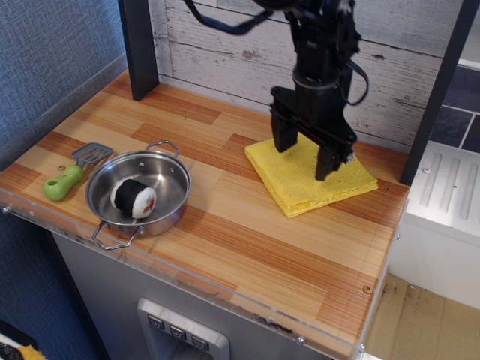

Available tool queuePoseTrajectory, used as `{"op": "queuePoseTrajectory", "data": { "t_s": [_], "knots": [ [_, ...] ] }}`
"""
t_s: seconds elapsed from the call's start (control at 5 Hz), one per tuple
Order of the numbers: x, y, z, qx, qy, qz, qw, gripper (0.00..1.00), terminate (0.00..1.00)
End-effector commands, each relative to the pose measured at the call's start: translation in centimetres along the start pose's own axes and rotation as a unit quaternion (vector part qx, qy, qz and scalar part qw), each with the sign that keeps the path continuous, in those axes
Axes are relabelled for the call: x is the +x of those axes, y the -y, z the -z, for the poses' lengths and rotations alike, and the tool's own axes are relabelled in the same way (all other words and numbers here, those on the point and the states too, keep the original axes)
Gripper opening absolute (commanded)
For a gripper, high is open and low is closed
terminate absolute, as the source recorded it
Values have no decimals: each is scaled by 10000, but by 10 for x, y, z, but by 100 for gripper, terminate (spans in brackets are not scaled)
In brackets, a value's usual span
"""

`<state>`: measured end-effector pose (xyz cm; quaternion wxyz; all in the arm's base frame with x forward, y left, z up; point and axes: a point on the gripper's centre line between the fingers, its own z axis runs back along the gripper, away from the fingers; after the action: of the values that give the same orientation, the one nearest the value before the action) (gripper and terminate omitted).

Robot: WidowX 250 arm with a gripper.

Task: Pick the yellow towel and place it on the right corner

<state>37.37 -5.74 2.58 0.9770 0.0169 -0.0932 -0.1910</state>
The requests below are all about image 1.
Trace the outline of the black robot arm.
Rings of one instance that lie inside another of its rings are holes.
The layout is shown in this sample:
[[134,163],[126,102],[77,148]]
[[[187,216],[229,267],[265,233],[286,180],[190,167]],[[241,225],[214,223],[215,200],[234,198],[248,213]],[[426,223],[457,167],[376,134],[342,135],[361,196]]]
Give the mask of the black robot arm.
[[294,89],[275,86],[271,104],[274,146],[285,152],[303,134],[319,146],[316,180],[324,181],[353,158],[356,134],[344,118],[357,65],[360,34],[354,1],[259,1],[282,11],[290,24],[296,63]]

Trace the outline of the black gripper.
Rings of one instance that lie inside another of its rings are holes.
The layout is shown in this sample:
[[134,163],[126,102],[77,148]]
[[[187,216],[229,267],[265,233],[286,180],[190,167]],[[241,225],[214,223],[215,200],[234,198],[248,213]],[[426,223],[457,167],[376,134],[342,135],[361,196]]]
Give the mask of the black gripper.
[[325,88],[295,89],[275,86],[271,89],[271,129],[274,146],[285,152],[298,141],[298,132],[314,141],[319,148],[316,180],[325,181],[341,164],[355,156],[357,136],[344,118],[344,107],[350,94],[350,76],[342,76]]

